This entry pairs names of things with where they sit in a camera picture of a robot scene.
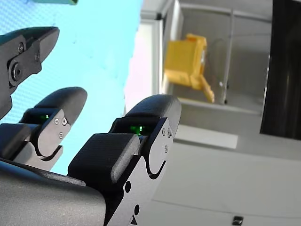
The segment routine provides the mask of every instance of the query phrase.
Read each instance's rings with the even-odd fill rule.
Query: pivot bolt
[[[20,44],[18,46],[18,52],[19,53],[23,53],[24,52],[24,44],[22,42],[20,42]]]
[[[15,63],[12,71],[12,78],[14,81],[19,81],[22,78],[23,71],[20,63]]]

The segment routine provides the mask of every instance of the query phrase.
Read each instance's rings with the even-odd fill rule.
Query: screw
[[[20,63],[15,63],[12,71],[12,78],[14,81],[19,81],[22,78],[22,66]]]
[[[171,132],[170,132],[170,129],[168,128],[168,130],[167,130],[167,135],[168,135],[168,137],[171,137]]]
[[[18,46],[18,51],[19,51],[19,53],[23,53],[24,52],[24,44],[22,42],[20,42],[20,44]]]
[[[63,124],[63,126],[67,125],[67,119],[66,118],[63,118],[62,124]]]
[[[39,61],[39,60],[40,60],[40,53],[37,53],[37,54],[34,56],[34,59],[35,59],[35,61]]]

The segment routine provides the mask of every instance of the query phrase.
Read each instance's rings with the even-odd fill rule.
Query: yellow plastic object
[[[214,92],[204,78],[206,49],[207,41],[202,36],[187,34],[186,40],[170,41],[164,73],[170,82],[202,90],[213,103]]]

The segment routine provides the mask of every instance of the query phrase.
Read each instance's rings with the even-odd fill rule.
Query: blue wall
[[[128,62],[134,50],[142,0],[79,0],[76,6],[28,0],[0,1],[0,34],[32,26],[57,26],[59,40],[42,71],[12,95],[13,109],[0,123],[16,123],[51,92],[80,86],[88,92],[82,114],[63,140],[53,172],[69,162],[94,133],[105,133],[124,111]]]

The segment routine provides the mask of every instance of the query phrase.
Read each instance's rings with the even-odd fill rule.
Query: metal pole
[[[232,53],[232,44],[233,44],[233,35],[234,35],[234,10],[231,10],[230,15],[230,33],[228,38],[228,44],[227,44],[227,53],[226,53],[226,65],[225,65],[225,71],[224,71],[224,79],[222,84],[222,98],[221,98],[221,104],[225,104],[225,100],[227,98],[227,85],[228,85],[228,79],[229,79],[229,72],[230,72],[230,65],[231,65],[231,53]]]

